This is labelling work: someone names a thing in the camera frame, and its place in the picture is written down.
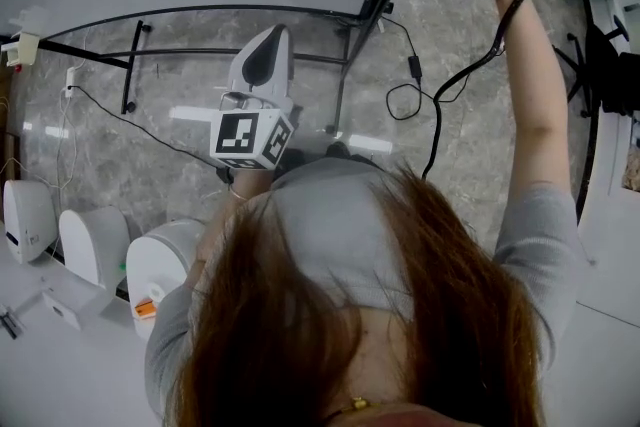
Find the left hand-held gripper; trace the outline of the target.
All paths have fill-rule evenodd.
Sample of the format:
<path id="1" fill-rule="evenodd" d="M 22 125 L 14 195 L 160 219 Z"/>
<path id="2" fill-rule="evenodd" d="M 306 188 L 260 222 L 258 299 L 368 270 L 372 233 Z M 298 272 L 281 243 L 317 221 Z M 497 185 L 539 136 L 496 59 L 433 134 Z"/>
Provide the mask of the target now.
<path id="1" fill-rule="evenodd" d="M 210 156 L 236 170 L 275 170 L 294 134 L 291 33 L 264 30 L 234 57 L 228 89 L 211 120 Z"/>

